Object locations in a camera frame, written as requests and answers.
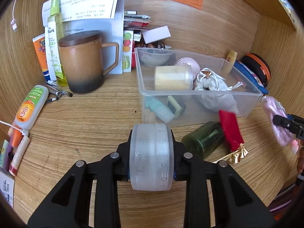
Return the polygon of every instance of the white plastic bottle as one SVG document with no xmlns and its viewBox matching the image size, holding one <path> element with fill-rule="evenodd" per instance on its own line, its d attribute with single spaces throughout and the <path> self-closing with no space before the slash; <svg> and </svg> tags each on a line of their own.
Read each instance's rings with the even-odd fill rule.
<svg viewBox="0 0 304 228">
<path fill-rule="evenodd" d="M 48 95 L 49 90 L 46 87 L 35 85 L 19 108 L 14 120 L 15 124 L 19 128 L 29 131 L 34 125 Z"/>
</svg>

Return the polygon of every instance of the gold tassel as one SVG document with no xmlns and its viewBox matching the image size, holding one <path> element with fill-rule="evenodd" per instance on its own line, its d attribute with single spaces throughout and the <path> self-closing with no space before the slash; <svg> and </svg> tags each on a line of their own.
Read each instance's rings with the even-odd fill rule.
<svg viewBox="0 0 304 228">
<path fill-rule="evenodd" d="M 230 154 L 220 158 L 217 161 L 214 161 L 213 163 L 217 163 L 221 160 L 226 160 L 230 163 L 234 163 L 237 164 L 240 162 L 240 159 L 244 158 L 246 155 L 248 154 L 248 151 L 246 150 L 245 146 L 243 143 L 240 144 L 240 147 L 238 148 L 238 150 L 236 150 L 235 152 L 231 152 Z"/>
</svg>

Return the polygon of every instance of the transparent storage box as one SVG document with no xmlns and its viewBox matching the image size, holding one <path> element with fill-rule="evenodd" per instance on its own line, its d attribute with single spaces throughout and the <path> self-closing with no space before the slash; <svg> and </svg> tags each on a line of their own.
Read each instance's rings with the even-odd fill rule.
<svg viewBox="0 0 304 228">
<path fill-rule="evenodd" d="M 201 69 L 210 68 L 224 77 L 228 87 L 234 86 L 238 81 L 243 82 L 243 85 L 232 91 L 155 90 L 155 67 L 175 65 L 183 57 L 191 57 L 200 65 Z M 262 97 L 262 93 L 236 68 L 233 67 L 229 74 L 224 73 L 222 69 L 225 69 L 225 64 L 229 64 L 225 59 L 189 51 L 157 48 L 135 48 L 135 58 L 139 96 L 142 104 L 142 123 L 164 123 L 163 120 L 158 117 L 155 118 L 155 115 L 150 112 L 152 110 L 155 113 L 155 106 L 149 106 L 150 102 L 155 102 L 155 100 L 159 100 L 170 110 L 174 109 L 175 111 L 176 105 L 172 105 L 173 102 L 178 104 L 177 109 L 182 107 L 181 115 L 169 122 L 169 125 L 174 127 L 218 121 L 217 107 L 231 111 L 229 110 L 231 102 L 236 106 L 236 115 L 238 117 L 246 117 Z M 211 105 L 214 104 L 213 110 L 206 108 L 202 104 L 206 100 L 210 101 Z"/>
</svg>

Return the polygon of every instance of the hand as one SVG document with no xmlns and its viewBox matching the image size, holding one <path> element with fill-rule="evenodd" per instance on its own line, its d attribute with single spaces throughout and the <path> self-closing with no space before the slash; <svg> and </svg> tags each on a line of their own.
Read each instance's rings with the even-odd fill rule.
<svg viewBox="0 0 304 228">
<path fill-rule="evenodd" d="M 298 159 L 297 172 L 301 174 L 303 170 L 304 170 L 304 147 L 300 149 L 300 157 Z"/>
</svg>

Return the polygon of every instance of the fruit sticker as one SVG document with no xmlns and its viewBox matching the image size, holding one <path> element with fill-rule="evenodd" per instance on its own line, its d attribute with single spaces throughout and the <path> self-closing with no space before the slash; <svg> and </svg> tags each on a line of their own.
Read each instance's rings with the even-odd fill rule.
<svg viewBox="0 0 304 228">
<path fill-rule="evenodd" d="M 30 91 L 17 112 L 16 118 L 18 121 L 26 122 L 30 119 L 43 92 L 44 90 L 40 87 Z"/>
<path fill-rule="evenodd" d="M 131 72 L 133 31 L 124 31 L 123 36 L 123 72 Z"/>
</svg>

